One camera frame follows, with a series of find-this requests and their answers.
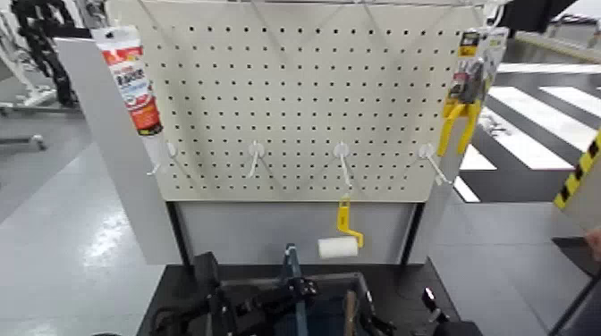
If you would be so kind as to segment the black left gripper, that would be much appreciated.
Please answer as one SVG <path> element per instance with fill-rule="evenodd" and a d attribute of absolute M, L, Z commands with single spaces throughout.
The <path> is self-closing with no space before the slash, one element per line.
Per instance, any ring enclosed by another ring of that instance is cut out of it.
<path fill-rule="evenodd" d="M 221 286 L 219 264 L 208 251 L 193 259 L 196 289 L 209 300 L 210 335 L 272 335 L 276 319 L 288 314 L 304 316 L 308 301 L 320 294 L 315 281 L 303 277 L 289 278 L 276 287 L 262 290 L 255 298 L 234 300 Z"/>

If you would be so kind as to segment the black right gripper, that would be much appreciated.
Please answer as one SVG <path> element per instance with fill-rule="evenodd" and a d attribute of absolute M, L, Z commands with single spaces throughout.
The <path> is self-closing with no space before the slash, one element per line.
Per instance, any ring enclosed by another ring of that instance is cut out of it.
<path fill-rule="evenodd" d="M 396 326 L 377 316 L 369 290 L 363 298 L 363 330 L 369 336 L 394 336 Z M 430 323 L 439 323 L 433 336 L 483 336 L 482 331 L 472 321 L 450 321 L 450 316 L 436 303 L 435 293 L 429 287 L 422 291 L 421 301 L 429 312 L 427 320 Z"/>

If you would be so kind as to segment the bare person hand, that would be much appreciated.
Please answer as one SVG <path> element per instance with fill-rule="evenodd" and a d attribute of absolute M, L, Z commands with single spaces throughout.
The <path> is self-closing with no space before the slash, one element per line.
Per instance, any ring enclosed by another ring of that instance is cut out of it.
<path fill-rule="evenodd" d="M 585 235 L 585 241 L 591 249 L 593 258 L 601 261 L 601 227 L 590 230 Z"/>

